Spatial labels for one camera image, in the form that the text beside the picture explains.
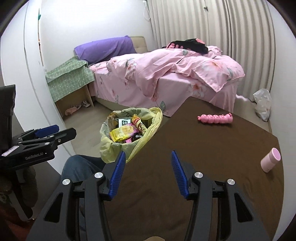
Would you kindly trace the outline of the green white milk carton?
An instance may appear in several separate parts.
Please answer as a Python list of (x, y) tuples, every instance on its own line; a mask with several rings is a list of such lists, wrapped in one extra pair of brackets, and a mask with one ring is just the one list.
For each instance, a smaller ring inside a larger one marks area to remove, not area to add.
[(118, 127), (122, 127), (124, 125), (130, 124), (131, 122), (132, 122), (131, 118), (119, 118), (118, 119)]

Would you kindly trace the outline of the yellow pink chip bag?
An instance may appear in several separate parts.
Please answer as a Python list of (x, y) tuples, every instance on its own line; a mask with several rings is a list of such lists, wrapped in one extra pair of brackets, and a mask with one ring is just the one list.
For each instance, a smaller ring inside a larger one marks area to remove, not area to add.
[(115, 128), (109, 133), (109, 135), (113, 142), (120, 142), (131, 138), (136, 133), (139, 133), (139, 130), (133, 123), (130, 123), (122, 127)]

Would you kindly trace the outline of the green checked cloth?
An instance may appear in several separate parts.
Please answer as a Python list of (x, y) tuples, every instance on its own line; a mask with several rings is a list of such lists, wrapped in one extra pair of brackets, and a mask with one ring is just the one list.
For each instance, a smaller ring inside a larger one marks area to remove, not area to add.
[(88, 62), (77, 56), (46, 72), (45, 77), (54, 102), (94, 81)]

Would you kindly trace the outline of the pink slipper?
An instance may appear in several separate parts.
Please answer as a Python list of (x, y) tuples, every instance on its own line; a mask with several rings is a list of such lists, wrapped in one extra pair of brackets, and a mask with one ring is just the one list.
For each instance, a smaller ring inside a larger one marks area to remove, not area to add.
[(69, 116), (69, 115), (72, 115), (74, 114), (76, 111), (78, 111), (79, 109), (81, 109), (82, 105), (75, 105), (75, 106), (72, 106), (68, 109), (65, 110), (65, 116)]

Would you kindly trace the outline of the black pink garment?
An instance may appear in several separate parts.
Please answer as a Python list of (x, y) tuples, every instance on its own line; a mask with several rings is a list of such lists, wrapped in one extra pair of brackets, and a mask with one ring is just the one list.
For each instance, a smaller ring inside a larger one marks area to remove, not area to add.
[(172, 41), (163, 48), (186, 49), (191, 50), (202, 55), (208, 53), (208, 48), (200, 39), (187, 39), (184, 41)]

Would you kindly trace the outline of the pink cylindrical container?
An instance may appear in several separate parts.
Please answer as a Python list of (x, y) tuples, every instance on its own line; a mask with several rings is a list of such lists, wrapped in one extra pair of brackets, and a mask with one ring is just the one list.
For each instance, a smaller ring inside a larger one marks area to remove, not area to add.
[(281, 161), (281, 154), (277, 148), (272, 148), (271, 151), (262, 158), (260, 165), (265, 173), (268, 173), (273, 167)]

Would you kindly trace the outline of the pink floral duvet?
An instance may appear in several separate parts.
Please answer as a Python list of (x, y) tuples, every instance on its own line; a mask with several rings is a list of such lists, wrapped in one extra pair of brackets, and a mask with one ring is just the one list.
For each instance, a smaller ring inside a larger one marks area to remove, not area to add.
[(224, 85), (245, 76), (242, 66), (217, 46), (208, 46), (207, 54), (186, 49), (157, 49), (142, 54), (126, 54), (111, 58), (109, 73), (135, 82), (144, 96), (156, 99), (158, 80), (166, 73), (177, 73), (199, 80), (219, 92)]

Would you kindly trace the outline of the white plastic bag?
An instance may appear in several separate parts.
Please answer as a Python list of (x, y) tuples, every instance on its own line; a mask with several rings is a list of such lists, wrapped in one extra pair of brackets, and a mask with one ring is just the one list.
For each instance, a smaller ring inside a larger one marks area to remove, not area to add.
[(253, 94), (254, 101), (256, 103), (255, 113), (263, 121), (267, 122), (270, 117), (271, 109), (271, 95), (269, 91), (262, 88)]

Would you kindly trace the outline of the yellow trash bag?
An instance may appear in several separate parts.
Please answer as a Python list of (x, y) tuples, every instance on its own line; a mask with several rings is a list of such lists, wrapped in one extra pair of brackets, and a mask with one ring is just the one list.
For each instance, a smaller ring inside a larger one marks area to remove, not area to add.
[(126, 108), (113, 111), (100, 129), (100, 156), (105, 163), (114, 162), (125, 152), (129, 162), (153, 137), (163, 120), (160, 108)]

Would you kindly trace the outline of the purple pillow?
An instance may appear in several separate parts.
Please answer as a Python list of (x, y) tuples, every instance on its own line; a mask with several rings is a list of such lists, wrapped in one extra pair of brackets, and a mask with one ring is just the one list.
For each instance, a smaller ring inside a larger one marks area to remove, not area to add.
[(89, 64), (108, 61), (112, 57), (135, 54), (132, 39), (129, 36), (92, 41), (79, 45), (74, 51), (80, 60)]

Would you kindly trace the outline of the beige headboard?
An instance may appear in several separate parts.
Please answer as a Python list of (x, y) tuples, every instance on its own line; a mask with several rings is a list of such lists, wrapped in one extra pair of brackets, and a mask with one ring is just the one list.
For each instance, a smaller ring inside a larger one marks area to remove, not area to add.
[(135, 51), (139, 54), (148, 52), (145, 38), (142, 36), (130, 37)]

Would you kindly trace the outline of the pink floral bed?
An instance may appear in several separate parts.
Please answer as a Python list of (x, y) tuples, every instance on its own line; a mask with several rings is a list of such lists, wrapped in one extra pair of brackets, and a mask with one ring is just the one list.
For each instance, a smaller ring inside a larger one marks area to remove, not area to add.
[(158, 80), (156, 99), (151, 100), (144, 96), (135, 82), (126, 83), (123, 78), (109, 73), (106, 64), (107, 61), (104, 61), (90, 66), (95, 78), (92, 89), (96, 97), (134, 108), (158, 107), (168, 117), (171, 117), (188, 97), (207, 101), (232, 112), (241, 79), (228, 82), (219, 92), (215, 92), (199, 80), (168, 72)]

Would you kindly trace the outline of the striped beige curtain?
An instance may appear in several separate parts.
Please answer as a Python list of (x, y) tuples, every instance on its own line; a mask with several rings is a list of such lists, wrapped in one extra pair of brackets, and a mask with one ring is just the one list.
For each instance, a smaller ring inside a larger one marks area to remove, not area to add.
[(238, 94), (248, 99), (271, 89), (275, 37), (267, 1), (148, 1), (158, 47), (175, 40), (198, 38), (236, 60), (245, 77)]

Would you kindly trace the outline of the pink pig toy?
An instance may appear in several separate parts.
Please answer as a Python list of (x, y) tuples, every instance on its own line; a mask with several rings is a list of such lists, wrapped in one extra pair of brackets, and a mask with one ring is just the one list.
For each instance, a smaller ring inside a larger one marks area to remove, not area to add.
[(201, 123), (208, 124), (230, 124), (233, 122), (232, 113), (228, 113), (226, 115), (211, 115), (211, 114), (202, 114), (201, 116), (197, 116), (197, 120)]

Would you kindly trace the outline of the small patterned shoe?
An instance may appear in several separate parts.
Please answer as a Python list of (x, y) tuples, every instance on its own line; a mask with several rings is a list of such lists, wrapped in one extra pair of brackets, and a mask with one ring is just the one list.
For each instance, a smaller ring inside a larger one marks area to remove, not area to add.
[(90, 104), (88, 101), (86, 101), (86, 100), (82, 102), (82, 105), (83, 105), (85, 108), (88, 108), (88, 107), (91, 106), (91, 104)]

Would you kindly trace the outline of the gold red chip bag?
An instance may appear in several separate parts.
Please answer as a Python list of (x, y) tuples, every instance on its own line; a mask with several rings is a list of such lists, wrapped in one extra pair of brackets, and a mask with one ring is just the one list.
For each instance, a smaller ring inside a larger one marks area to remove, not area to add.
[(144, 125), (141, 118), (138, 115), (134, 114), (131, 118), (131, 121), (137, 127), (140, 133), (142, 135), (145, 135), (145, 133), (147, 132), (147, 127)]

